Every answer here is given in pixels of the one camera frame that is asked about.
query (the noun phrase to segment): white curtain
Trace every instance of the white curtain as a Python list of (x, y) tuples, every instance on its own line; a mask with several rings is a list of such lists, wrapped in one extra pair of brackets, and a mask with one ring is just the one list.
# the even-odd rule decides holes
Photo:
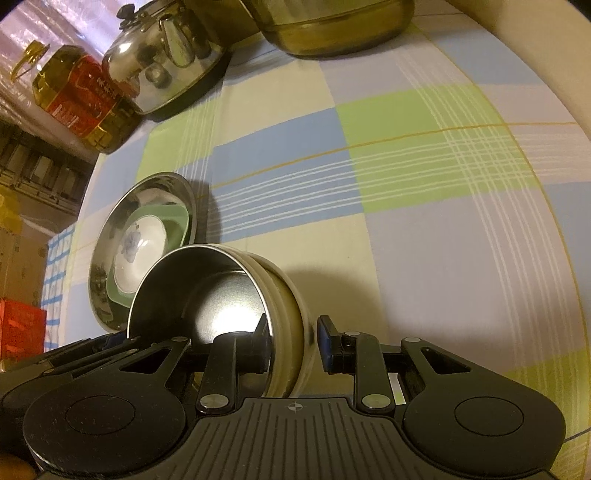
[(0, 22), (0, 118), (93, 163), (97, 152), (39, 108), (31, 85), (10, 81), (12, 67), (32, 40), (52, 46), (74, 44), (97, 60), (119, 34), (117, 10), (147, 0), (24, 0)]

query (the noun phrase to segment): silver screw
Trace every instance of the silver screw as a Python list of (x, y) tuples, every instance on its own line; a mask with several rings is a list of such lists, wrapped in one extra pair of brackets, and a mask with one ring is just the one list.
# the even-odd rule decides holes
[(392, 402), (386, 395), (372, 393), (371, 395), (364, 396), (361, 403), (367, 408), (386, 408)]
[(227, 396), (218, 393), (205, 395), (201, 397), (200, 402), (205, 408), (222, 408), (230, 403)]

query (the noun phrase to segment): table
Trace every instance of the table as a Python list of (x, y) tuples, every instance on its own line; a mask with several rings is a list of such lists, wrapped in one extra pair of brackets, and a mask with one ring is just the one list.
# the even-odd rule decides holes
[[(421, 336), (550, 397), (567, 422), (553, 472), (591, 476), (591, 145), (552, 91), (442, 0), (402, 36), (338, 59), (260, 37), (185, 112), (99, 157), (72, 237), (62, 345), (103, 333), (93, 244), (159, 171), (190, 180), (197, 240), (267, 257), (313, 317), (385, 343)], [(345, 393), (315, 373), (307, 393)]]

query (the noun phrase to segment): yellow bottle cap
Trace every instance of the yellow bottle cap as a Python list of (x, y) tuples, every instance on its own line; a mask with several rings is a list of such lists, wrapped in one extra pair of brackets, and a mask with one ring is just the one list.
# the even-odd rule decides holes
[[(49, 50), (49, 44), (44, 45), (38, 40), (33, 40), (31, 43), (29, 43), (29, 46), (23, 52), (21, 59), (14, 66), (12, 72), (10, 73), (11, 81), (16, 82), (20, 77), (25, 75), (26, 72), (29, 72), (37, 64), (37, 62), (41, 60), (42, 56), (47, 53), (47, 50)], [(24, 72), (19, 73), (25, 63), (28, 63), (30, 67)]]

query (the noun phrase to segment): blue and white striped cloth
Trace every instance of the blue and white striped cloth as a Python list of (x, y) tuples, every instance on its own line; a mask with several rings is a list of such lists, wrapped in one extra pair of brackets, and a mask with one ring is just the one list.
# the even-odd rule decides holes
[(47, 312), (43, 346), (46, 352), (59, 346), (58, 328), (60, 326), (61, 300), (75, 227), (75, 223), (70, 225), (47, 244), (47, 265), (41, 293), (41, 308)]

